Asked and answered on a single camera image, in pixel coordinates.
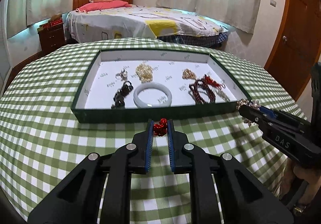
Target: door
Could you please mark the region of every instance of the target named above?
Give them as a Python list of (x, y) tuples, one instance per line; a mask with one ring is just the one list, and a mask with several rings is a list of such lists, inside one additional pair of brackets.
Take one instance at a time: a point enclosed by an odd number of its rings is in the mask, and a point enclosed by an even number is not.
[(298, 100), (321, 51), (320, 0), (286, 0), (280, 30), (265, 69)]

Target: silver bracelet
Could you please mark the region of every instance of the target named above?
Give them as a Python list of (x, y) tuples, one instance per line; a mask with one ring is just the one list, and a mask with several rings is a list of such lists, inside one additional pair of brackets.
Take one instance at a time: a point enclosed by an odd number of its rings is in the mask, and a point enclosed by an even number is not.
[[(167, 95), (167, 101), (163, 104), (147, 104), (144, 103), (141, 99), (139, 99), (138, 95), (141, 91), (145, 89), (158, 89), (162, 92), (164, 92)], [(169, 107), (172, 103), (172, 93), (171, 91), (164, 85), (155, 83), (155, 82), (149, 82), (149, 83), (143, 83), (136, 87), (134, 91), (134, 103), (138, 108), (151, 108), (151, 107)]]

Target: silver bolt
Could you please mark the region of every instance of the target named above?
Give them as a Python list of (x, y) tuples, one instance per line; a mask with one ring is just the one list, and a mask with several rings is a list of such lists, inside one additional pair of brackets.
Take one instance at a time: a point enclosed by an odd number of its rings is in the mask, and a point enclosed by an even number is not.
[(126, 145), (126, 149), (130, 150), (130, 151), (135, 150), (136, 149), (136, 144), (129, 143), (128, 145)]
[(185, 148), (185, 150), (190, 151), (190, 150), (194, 149), (194, 145), (192, 145), (191, 143), (187, 143), (184, 145), (184, 148)]
[(222, 155), (222, 158), (223, 158), (224, 160), (226, 160), (226, 161), (230, 161), (230, 160), (232, 160), (233, 156), (232, 156), (231, 154), (229, 154), (229, 153), (224, 153), (224, 154)]
[(98, 154), (96, 153), (91, 153), (90, 155), (88, 155), (88, 159), (91, 161), (97, 160), (98, 158)]

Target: jewelry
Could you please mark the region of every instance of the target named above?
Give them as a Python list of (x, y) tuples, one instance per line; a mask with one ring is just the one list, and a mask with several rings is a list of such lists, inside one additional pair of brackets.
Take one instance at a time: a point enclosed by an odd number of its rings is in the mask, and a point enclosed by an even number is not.
[(132, 83), (129, 81), (124, 82), (121, 89), (118, 89), (117, 93), (114, 96), (114, 102), (111, 106), (111, 109), (124, 108), (125, 107), (125, 97), (134, 89)]
[(195, 83), (189, 85), (189, 89), (192, 91), (195, 97), (195, 104), (207, 104), (207, 102), (200, 96), (200, 93), (198, 92), (199, 87), (206, 91), (210, 99), (210, 103), (215, 103), (216, 97), (213, 91), (210, 90), (204, 79), (198, 79), (195, 81)]
[(119, 77), (121, 78), (121, 80), (127, 80), (128, 77), (128, 73), (125, 69), (123, 69), (120, 73), (116, 74), (116, 79), (119, 79)]
[(189, 69), (185, 69), (183, 71), (183, 75), (182, 75), (183, 79), (194, 79), (196, 80), (196, 75), (194, 72), (190, 71)]
[(225, 102), (230, 102), (230, 98), (227, 96), (227, 94), (225, 94), (222, 91), (222, 88), (225, 89), (225, 85), (224, 84), (219, 84), (218, 82), (216, 82), (215, 80), (213, 80), (212, 78), (210, 78), (207, 75), (204, 75), (203, 77), (204, 81), (209, 84), (210, 86), (213, 86), (215, 88), (215, 92), (216, 94), (221, 97)]
[(136, 67), (136, 74), (139, 76), (139, 80), (142, 83), (151, 82), (153, 80), (153, 69), (150, 65), (141, 63)]
[(154, 135), (164, 136), (167, 134), (167, 120), (162, 118), (159, 124), (155, 123), (153, 127)]
[[(167, 101), (162, 104), (144, 103), (141, 99), (139, 99), (138, 95), (141, 91), (143, 91), (145, 89), (150, 89), (150, 88), (158, 89), (158, 90), (164, 92), (167, 95)], [(162, 84), (155, 83), (155, 82), (144, 83), (144, 84), (141, 84), (138, 87), (136, 87), (136, 89), (134, 91), (134, 103), (138, 108), (170, 107), (171, 103), (172, 103), (172, 93), (166, 86), (164, 86)]]
[[(241, 100), (236, 101), (236, 109), (239, 110), (240, 107), (241, 107), (242, 105), (244, 105), (244, 104), (247, 105), (247, 106), (249, 106), (249, 107), (254, 108), (255, 110), (260, 110), (260, 107), (261, 107), (259, 100), (254, 100), (254, 99), (253, 99), (253, 100), (250, 102), (250, 101), (248, 101), (247, 99), (243, 99), (243, 98), (242, 98)], [(252, 124), (254, 124), (254, 122), (250, 121), (249, 119), (247, 119), (247, 118), (245, 118), (245, 117), (242, 117), (242, 120), (243, 120), (243, 123), (248, 124), (249, 127), (250, 127)]]

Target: green and white checkered tablecloth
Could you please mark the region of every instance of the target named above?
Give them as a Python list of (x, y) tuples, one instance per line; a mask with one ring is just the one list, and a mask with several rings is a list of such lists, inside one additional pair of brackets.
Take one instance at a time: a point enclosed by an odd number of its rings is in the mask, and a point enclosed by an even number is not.
[[(158, 48), (210, 52), (254, 99), (269, 108), (304, 114), (262, 67), (233, 55), (154, 39), (118, 39), (67, 45), (27, 65), (0, 100), (0, 185), (27, 219), (31, 210), (89, 153), (113, 153), (146, 123), (80, 124), (70, 110), (77, 88), (100, 49)], [(275, 190), (286, 156), (263, 141), (238, 112), (174, 121), (177, 131), (206, 152), (229, 152)], [(133, 175), (131, 223), (190, 223), (188, 176), (173, 175), (167, 138), (154, 138), (148, 175)]]

